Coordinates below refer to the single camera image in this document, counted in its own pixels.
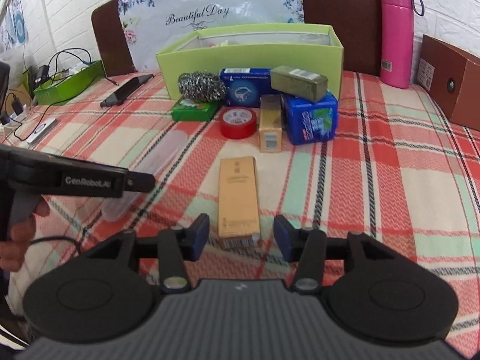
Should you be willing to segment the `person's left hand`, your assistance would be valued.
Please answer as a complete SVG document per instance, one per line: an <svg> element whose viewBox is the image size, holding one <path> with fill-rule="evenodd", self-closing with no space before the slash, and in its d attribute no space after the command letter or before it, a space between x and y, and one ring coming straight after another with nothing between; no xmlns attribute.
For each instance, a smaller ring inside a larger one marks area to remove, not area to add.
<svg viewBox="0 0 480 360"><path fill-rule="evenodd" d="M5 272L18 272L24 264L24 258L30 242L36 233L36 217L47 217L50 208L42 198L27 219L18 222L10 230L10 241L1 242L1 269Z"/></svg>

